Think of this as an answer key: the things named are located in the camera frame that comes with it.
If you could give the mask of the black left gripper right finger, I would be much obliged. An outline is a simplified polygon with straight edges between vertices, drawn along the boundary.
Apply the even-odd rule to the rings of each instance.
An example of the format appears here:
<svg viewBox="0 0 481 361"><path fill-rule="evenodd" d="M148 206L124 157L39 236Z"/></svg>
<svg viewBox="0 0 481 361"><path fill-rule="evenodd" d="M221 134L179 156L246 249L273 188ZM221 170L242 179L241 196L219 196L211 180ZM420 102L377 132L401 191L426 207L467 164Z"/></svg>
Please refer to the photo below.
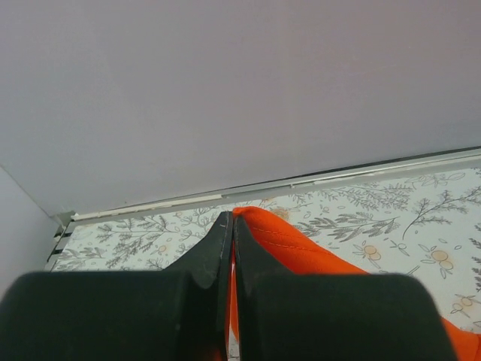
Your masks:
<svg viewBox="0 0 481 361"><path fill-rule="evenodd" d="M296 275L234 224L243 360L454 360L428 291L406 275Z"/></svg>

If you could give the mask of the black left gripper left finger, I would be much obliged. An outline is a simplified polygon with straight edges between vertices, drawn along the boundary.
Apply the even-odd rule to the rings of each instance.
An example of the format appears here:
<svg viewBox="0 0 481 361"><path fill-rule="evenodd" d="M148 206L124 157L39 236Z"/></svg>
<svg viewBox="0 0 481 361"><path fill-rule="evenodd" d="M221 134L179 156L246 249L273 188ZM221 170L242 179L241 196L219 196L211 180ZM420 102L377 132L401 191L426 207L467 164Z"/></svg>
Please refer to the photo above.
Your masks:
<svg viewBox="0 0 481 361"><path fill-rule="evenodd" d="M1 301L3 360L225 360L233 215L161 271L32 272Z"/></svg>

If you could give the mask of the orange t shirt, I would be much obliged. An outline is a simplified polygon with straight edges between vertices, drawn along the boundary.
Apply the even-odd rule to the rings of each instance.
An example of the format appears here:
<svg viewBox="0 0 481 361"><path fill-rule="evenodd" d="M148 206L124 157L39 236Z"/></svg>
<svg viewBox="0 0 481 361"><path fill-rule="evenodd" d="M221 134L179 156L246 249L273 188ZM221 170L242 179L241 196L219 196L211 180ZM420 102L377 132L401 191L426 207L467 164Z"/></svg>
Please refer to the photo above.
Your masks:
<svg viewBox="0 0 481 361"><path fill-rule="evenodd" d="M233 210L235 220L240 217L260 246L296 275L369 275L368 272L320 247L293 225L276 214L249 206ZM230 328L240 344L236 261L231 266ZM459 329L441 317L458 360L480 360L480 334Z"/></svg>

